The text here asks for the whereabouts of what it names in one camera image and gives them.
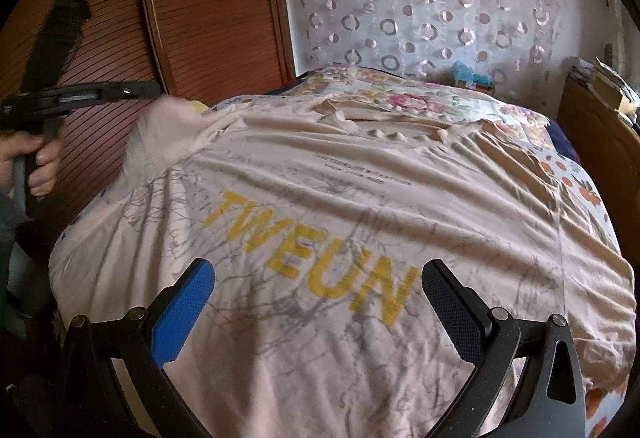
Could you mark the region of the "person's left hand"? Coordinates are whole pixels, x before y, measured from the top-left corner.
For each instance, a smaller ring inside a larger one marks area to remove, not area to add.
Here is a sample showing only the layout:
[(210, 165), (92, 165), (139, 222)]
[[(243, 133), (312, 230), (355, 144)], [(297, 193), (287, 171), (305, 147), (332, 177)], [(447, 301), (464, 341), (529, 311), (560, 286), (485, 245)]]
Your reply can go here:
[(27, 155), (27, 157), (35, 158), (36, 165), (27, 180), (30, 193), (35, 197), (48, 195), (56, 183), (62, 149), (62, 133), (58, 133), (58, 136), (49, 143), (43, 143), (41, 136), (26, 132), (2, 132), (0, 143), (1, 192), (8, 195), (12, 191), (14, 159), (21, 157), (21, 155)]

